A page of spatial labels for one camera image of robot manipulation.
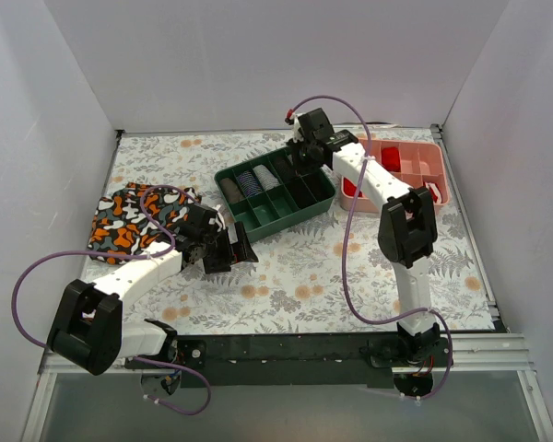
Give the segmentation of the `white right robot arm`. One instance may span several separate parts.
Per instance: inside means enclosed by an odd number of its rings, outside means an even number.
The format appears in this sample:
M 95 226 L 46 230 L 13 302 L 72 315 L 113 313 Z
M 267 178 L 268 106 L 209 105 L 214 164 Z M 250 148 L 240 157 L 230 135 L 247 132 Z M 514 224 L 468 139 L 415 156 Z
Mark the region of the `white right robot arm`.
M 396 178 L 353 133 L 336 131 L 322 109 L 289 110 L 286 122 L 292 128 L 287 146 L 295 170 L 328 167 L 352 180 L 377 207 L 379 249 L 392 264 L 401 308 L 391 319 L 397 326 L 395 353 L 410 366 L 423 364 L 440 340 L 429 290 L 429 256 L 438 238 L 430 191 Z

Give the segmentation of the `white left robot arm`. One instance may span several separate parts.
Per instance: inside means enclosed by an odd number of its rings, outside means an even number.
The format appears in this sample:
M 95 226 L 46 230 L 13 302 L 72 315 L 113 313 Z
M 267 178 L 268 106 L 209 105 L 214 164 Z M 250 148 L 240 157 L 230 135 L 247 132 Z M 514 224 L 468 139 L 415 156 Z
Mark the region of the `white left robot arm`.
M 178 235 L 162 236 L 137 259 L 92 282 L 76 279 L 67 285 L 47 338 L 51 351 L 92 375 L 104 373 L 118 358 L 147 357 L 159 368 L 176 361 L 178 333 L 159 320 L 126 323 L 125 310 L 197 262 L 212 274 L 258 260 L 241 221 L 231 241 L 217 210 L 195 204 L 181 214 Z

